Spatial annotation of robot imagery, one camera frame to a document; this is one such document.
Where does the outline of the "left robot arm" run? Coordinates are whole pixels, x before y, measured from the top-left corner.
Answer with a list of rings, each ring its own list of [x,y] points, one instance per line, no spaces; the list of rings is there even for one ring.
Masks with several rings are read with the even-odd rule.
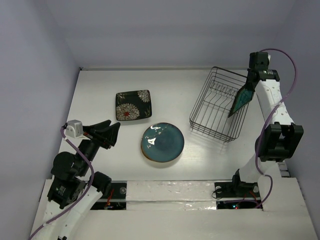
[[[71,240],[98,199],[110,194],[112,179],[94,171],[92,161],[99,149],[114,147],[121,124],[106,120],[84,126],[69,120],[61,127],[62,139],[75,153],[58,153],[51,169],[53,181],[47,194],[42,229],[36,240]]]

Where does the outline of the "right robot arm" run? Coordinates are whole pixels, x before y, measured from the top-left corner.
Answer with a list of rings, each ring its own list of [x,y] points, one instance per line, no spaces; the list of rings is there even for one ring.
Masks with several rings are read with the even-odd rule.
[[[292,83],[285,95],[281,93],[280,76],[269,68],[271,56],[268,52],[266,48],[250,53],[246,82],[237,91],[229,112],[231,117],[257,96],[264,118],[254,144],[254,155],[232,177],[230,190],[235,196],[253,190],[262,176],[271,179],[266,171],[275,163],[290,159],[304,134],[303,127],[295,124],[285,105],[296,83]]]

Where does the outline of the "cream bird plate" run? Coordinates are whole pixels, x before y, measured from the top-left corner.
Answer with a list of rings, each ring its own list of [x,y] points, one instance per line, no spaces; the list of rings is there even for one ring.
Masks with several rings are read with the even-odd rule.
[[[155,154],[154,154],[154,151],[153,151],[153,148],[150,147],[149,145],[147,144],[141,144],[140,145],[140,148],[141,148],[141,152],[142,154],[150,161],[155,161]]]

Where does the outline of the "black floral square plate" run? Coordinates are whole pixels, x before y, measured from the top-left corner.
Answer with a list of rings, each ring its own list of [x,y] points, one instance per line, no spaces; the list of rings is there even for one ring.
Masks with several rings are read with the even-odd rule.
[[[149,90],[118,92],[115,95],[115,117],[117,121],[135,121],[152,116]]]

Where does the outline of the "green square plate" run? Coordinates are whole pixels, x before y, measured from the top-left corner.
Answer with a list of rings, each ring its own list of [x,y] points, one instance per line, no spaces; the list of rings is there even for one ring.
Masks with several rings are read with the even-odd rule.
[[[255,76],[255,73],[249,73],[247,75],[245,85],[237,91],[232,107],[228,114],[229,118],[252,100],[255,93]]]

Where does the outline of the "teal round plate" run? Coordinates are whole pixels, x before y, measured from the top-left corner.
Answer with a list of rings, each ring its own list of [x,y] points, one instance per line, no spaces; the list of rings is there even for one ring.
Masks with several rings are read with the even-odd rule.
[[[181,155],[185,146],[185,138],[175,125],[159,122],[144,131],[140,144],[153,148],[154,162],[168,163]]]

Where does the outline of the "wire dish rack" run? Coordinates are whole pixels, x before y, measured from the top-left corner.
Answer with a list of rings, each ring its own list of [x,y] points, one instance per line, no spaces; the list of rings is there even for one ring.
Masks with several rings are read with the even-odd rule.
[[[248,106],[232,116],[229,113],[238,90],[246,82],[245,73],[239,68],[211,68],[189,116],[193,131],[224,143],[239,137]]]

